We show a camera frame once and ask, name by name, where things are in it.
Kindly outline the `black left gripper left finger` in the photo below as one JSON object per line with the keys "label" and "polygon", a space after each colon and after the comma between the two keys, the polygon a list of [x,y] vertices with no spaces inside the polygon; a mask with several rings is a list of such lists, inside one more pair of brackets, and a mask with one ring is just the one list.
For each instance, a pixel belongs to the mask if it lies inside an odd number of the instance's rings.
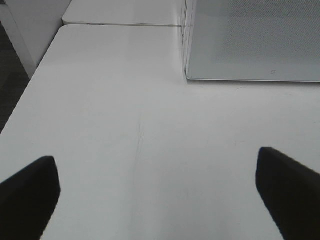
{"label": "black left gripper left finger", "polygon": [[53,156],[43,156],[0,184],[0,238],[39,240],[61,194]]}

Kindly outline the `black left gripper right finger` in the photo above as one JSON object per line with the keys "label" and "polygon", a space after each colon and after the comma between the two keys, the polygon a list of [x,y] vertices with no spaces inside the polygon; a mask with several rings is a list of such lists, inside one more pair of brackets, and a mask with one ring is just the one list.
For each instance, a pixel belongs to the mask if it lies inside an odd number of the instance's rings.
{"label": "black left gripper right finger", "polygon": [[320,238],[319,173],[272,147],[262,147],[255,186],[283,239]]}

